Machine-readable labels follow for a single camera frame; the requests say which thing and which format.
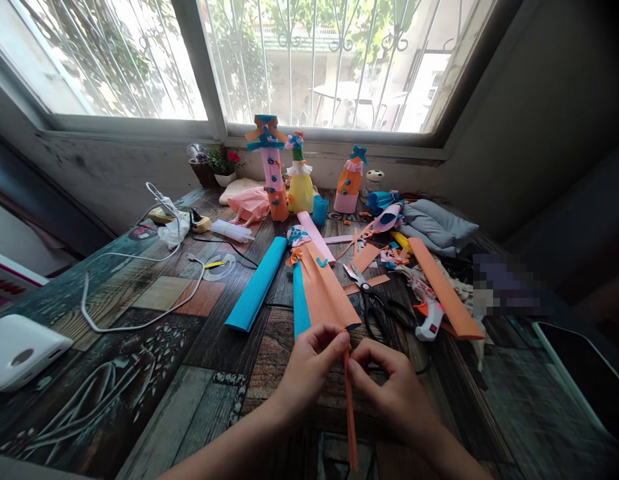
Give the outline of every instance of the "orange paper bow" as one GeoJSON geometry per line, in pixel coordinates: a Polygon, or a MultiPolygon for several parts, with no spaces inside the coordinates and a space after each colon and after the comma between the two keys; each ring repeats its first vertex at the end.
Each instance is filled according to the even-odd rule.
{"type": "Polygon", "coordinates": [[[301,258],[303,258],[303,252],[298,247],[291,249],[291,257],[287,259],[285,265],[291,267],[294,263],[298,263],[301,258]]]}
{"type": "Polygon", "coordinates": [[[283,132],[278,131],[278,117],[273,117],[269,121],[265,121],[261,119],[258,115],[256,115],[254,117],[254,123],[256,124],[256,129],[245,134],[245,138],[247,139],[247,141],[254,141],[262,134],[264,134],[265,129],[263,129],[263,127],[265,125],[269,129],[270,135],[273,135],[281,142],[287,141],[287,136],[283,132]]]}

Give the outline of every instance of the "potted plant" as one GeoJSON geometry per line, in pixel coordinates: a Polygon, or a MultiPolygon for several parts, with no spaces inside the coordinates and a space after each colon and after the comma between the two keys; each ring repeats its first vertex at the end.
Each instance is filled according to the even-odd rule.
{"type": "Polygon", "coordinates": [[[189,166],[198,177],[198,181],[205,188],[217,188],[218,182],[214,177],[214,171],[209,165],[209,157],[198,143],[191,143],[187,146],[189,153],[189,166]]]}
{"type": "Polygon", "coordinates": [[[207,146],[207,162],[221,187],[232,183],[236,179],[236,169],[242,166],[238,153],[228,152],[222,143],[207,146]]]}

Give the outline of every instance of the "scissors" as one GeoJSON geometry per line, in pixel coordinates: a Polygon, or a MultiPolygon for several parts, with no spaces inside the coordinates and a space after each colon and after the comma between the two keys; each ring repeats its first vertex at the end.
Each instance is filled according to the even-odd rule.
{"type": "Polygon", "coordinates": [[[362,294],[362,300],[364,301],[364,325],[369,332],[371,338],[375,341],[388,345],[389,343],[389,321],[400,323],[403,327],[413,330],[416,325],[416,317],[414,313],[403,307],[401,303],[389,299],[384,295],[378,293],[367,283],[362,276],[362,273],[356,268],[356,265],[351,263],[350,265],[343,265],[347,275],[356,282],[360,293],[362,294]],[[378,338],[376,334],[371,330],[369,321],[373,320],[378,326],[380,335],[382,338],[378,338]]]}

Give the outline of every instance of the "window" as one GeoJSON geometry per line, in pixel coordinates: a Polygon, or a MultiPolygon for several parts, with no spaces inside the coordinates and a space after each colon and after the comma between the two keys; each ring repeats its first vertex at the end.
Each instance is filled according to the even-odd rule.
{"type": "Polygon", "coordinates": [[[180,121],[184,135],[227,140],[272,113],[317,137],[374,132],[400,145],[435,134],[447,105],[466,101],[474,57],[504,33],[489,25],[508,24],[518,4],[0,0],[0,65],[59,130],[180,121]]]}

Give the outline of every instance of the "plastic bag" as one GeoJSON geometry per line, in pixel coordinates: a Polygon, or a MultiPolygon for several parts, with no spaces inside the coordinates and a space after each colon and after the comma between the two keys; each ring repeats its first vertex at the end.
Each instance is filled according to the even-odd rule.
{"type": "Polygon", "coordinates": [[[189,231],[189,214],[181,213],[179,215],[179,220],[181,227],[180,235],[177,233],[179,222],[175,219],[158,229],[159,238],[167,244],[170,250],[176,248],[176,246],[185,239],[189,231]]]}

